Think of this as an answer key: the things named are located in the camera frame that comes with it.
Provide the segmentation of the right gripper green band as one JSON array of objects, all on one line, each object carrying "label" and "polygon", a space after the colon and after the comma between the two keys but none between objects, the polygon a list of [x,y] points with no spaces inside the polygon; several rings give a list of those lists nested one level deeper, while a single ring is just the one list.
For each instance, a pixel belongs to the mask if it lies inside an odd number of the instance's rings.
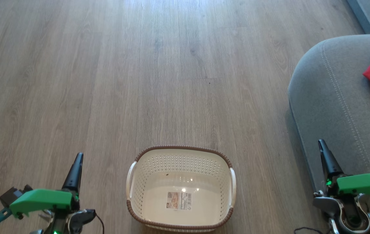
[{"label": "right gripper green band", "polygon": [[344,172],[324,139],[318,140],[318,147],[326,186],[332,186],[337,182],[339,195],[370,195],[370,174],[351,175],[338,178],[338,176],[344,174]]}]

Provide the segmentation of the white laundry basket brown rim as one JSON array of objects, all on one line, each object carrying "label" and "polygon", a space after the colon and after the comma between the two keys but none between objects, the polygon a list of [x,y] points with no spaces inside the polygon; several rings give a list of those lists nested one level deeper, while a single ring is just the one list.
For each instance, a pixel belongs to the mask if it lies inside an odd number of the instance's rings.
[{"label": "white laundry basket brown rim", "polygon": [[[180,145],[146,148],[127,173],[127,210],[150,228],[210,232],[231,219],[236,182],[231,161],[217,150]],[[167,209],[168,192],[192,193],[192,210]]]}]

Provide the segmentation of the grey fabric sofa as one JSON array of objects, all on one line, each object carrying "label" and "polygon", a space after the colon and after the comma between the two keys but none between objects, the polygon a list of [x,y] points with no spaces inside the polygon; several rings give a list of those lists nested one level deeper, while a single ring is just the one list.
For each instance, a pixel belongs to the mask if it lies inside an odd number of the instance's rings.
[{"label": "grey fabric sofa", "polygon": [[327,39],[298,62],[288,100],[314,190],[324,188],[318,140],[346,174],[370,173],[370,34]]}]

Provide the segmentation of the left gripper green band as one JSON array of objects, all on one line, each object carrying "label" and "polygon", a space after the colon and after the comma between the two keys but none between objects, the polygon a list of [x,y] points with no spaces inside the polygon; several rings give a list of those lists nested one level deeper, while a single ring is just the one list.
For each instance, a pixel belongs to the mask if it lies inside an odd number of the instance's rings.
[{"label": "left gripper green band", "polygon": [[[62,189],[68,189],[75,193],[79,193],[83,158],[84,153],[79,152],[66,176]],[[29,215],[30,212],[42,210],[64,210],[72,212],[79,210],[79,201],[76,200],[76,198],[77,196],[69,191],[34,189],[25,192],[13,201],[9,209],[15,218],[18,218],[20,215]]]}]

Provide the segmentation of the paper label in basket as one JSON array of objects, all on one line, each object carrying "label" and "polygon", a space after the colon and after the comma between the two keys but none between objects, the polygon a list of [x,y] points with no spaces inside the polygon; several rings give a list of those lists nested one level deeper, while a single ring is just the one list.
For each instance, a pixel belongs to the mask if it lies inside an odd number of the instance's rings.
[{"label": "paper label in basket", "polygon": [[192,210],[192,193],[187,192],[168,192],[166,208],[182,211]]}]

